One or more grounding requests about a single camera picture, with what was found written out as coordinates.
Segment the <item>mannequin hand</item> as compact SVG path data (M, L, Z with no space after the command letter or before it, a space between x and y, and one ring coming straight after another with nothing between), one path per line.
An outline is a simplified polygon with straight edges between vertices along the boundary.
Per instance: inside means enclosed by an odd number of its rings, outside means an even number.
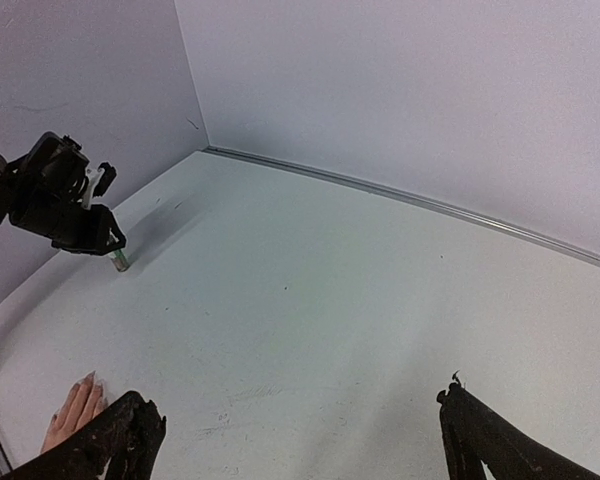
M63 405L52 416L40 453L44 454L68 440L107 406L104 384L96 379L95 372L90 372L71 387Z

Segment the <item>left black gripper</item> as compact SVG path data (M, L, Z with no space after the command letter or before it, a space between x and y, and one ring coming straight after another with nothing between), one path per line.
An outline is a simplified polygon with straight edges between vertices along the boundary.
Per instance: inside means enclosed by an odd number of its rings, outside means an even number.
M63 219L51 246L74 254L106 256L121 251L126 243L127 238L109 208L94 205L90 210L77 207Z

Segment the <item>nail polish bottle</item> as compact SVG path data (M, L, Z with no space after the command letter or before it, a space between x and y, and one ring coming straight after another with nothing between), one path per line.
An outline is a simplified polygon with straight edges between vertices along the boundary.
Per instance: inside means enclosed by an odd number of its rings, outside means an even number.
M115 250L109 257L118 272L126 272L129 269L130 264L123 250Z

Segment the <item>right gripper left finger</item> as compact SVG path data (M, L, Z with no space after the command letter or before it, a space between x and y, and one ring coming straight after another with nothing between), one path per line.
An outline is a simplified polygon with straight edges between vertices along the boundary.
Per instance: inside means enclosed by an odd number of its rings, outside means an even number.
M166 436L156 404L131 390L68 440L5 479L149 479Z

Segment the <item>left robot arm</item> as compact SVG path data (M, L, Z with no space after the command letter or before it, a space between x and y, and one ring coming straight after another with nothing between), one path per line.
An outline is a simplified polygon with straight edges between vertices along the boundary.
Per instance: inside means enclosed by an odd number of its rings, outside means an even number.
M58 250L109 255L127 239L110 208L94 199L104 196L116 176L107 162L92 169L72 138L46 132L11 162L0 154L0 223L8 220Z

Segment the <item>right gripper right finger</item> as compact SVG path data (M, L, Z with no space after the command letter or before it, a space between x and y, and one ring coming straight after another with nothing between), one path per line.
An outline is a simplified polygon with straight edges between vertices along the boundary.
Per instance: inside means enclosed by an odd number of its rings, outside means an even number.
M436 401L451 479L600 477L525 435L466 390L457 375Z

